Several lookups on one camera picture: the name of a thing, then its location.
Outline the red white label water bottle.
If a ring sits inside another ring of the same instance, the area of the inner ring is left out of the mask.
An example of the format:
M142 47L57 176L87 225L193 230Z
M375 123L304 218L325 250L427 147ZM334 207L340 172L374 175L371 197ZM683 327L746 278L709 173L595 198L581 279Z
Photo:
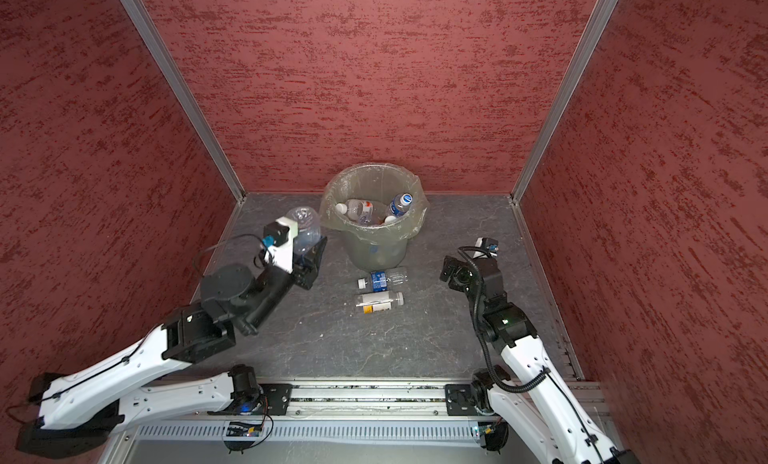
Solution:
M339 215L358 225L368 226L373 222L375 206L371 201L350 199L337 203L334 209Z

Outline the right circuit board under rail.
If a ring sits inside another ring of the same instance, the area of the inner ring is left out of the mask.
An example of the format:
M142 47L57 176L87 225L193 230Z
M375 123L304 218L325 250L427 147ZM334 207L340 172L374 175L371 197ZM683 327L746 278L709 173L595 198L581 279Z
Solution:
M506 423L480 422L475 427L476 440L480 447L489 452L500 453L507 444L509 428Z

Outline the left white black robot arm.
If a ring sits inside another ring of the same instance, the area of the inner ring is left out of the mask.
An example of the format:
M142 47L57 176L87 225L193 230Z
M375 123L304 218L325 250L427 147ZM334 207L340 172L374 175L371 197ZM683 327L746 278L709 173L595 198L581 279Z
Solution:
M36 377L28 402L38 415L21 425L17 450L64 459L146 422L195 412L265 413L265 392L247 365L196 381L158 382L235 347L238 335L256 335L293 287L312 287L325 238L302 255L293 253L289 241L276 246L266 238L263 245L260 274L242 264L222 267L203 277L199 300L177 309L137 343L74 374Z

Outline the blue label Pocari bottle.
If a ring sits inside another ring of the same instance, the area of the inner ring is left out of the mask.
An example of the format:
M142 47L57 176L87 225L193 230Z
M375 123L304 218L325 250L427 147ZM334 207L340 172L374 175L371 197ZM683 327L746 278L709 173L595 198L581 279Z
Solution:
M293 241L293 253L304 255L322 239L320 216L312 207L296 207L291 209L287 218L298 225L298 235Z

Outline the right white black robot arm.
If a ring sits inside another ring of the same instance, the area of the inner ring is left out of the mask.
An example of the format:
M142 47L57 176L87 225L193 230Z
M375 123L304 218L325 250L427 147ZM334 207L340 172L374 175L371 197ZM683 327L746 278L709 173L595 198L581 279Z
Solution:
M501 418L541 463L637 463L578 402L552 363L535 326L508 300L496 256L462 246L440 280L464 294L486 365L475 406Z

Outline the left circuit board under rail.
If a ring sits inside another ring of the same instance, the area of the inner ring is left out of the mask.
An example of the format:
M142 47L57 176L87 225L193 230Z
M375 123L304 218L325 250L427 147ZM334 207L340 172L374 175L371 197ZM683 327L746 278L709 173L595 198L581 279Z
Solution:
M231 421L227 424L224 436L226 439L257 440L264 437L268 430L267 424Z

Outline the circuit board under rail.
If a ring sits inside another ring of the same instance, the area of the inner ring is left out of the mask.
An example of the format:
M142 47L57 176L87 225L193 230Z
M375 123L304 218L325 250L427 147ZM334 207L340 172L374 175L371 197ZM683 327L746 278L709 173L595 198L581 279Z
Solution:
M480 447L489 452L500 453L507 444L509 428L506 423L480 422L475 427L476 440Z
M257 440L264 437L268 430L267 424L231 421L227 424L224 436L226 439Z

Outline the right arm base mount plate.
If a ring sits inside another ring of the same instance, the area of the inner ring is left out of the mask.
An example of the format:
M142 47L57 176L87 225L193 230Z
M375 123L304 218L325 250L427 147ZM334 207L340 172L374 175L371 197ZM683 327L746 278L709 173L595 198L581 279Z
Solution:
M485 411L484 390L476 384L446 384L444 393L449 416L480 416Z

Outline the corner aluminium post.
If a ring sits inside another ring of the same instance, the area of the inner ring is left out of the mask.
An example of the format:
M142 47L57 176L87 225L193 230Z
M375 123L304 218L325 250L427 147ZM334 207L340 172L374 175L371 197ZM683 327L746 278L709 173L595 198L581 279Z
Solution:
M557 130L568 104L586 71L591 57L616 9L619 0L597 0L568 64L549 112L534 142L529 157L511 193L513 206L520 206L523 196Z
M191 89L182 76L160 32L153 23L142 0L119 0L145 47L161 71L188 121L201 140L220 176L238 204L247 192L204 116Z

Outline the right corner aluminium post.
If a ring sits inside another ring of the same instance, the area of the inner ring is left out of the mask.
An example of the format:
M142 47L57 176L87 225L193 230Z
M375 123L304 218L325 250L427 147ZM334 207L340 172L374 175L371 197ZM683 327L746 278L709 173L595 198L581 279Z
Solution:
M529 157L511 193L513 206L520 206L523 196L557 130L568 104L586 71L591 57L616 9L619 0L597 0L568 64L549 112L534 142Z

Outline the aluminium front rail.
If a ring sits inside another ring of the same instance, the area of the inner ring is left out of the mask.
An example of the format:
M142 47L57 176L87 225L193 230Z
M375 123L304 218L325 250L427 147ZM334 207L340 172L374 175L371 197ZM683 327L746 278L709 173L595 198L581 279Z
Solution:
M263 383L294 386L288 413L293 420L429 420L470 419L489 416L490 401L480 416L452 417L447 414L444 386L471 384L468 380L445 379L265 379Z

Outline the blue label bottle white cap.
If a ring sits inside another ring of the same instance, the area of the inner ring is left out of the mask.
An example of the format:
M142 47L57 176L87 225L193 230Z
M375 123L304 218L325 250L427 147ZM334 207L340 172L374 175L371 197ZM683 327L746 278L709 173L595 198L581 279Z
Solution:
M390 223L403 217L411 209L412 204L413 196L409 193L395 196L387 207L385 223Z

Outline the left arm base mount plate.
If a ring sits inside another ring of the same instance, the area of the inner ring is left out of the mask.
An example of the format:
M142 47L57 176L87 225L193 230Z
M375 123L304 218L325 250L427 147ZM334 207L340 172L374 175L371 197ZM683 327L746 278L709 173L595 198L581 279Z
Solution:
M287 383L263 383L252 415L285 416L288 413L294 386Z

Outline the white yellow label bottle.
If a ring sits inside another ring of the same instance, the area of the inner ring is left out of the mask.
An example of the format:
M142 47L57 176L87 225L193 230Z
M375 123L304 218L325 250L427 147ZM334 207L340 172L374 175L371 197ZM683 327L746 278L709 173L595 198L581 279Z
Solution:
M394 291L362 294L356 298L355 304L364 314L388 311L403 305L403 293Z

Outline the left corner aluminium post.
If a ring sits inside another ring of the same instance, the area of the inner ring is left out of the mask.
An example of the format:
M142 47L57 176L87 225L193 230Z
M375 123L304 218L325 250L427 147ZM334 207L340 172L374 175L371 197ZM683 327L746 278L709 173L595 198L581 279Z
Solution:
M204 116L191 89L182 76L160 32L153 23L142 0L119 0L145 47L161 71L188 121L201 140L220 176L238 204L247 192Z

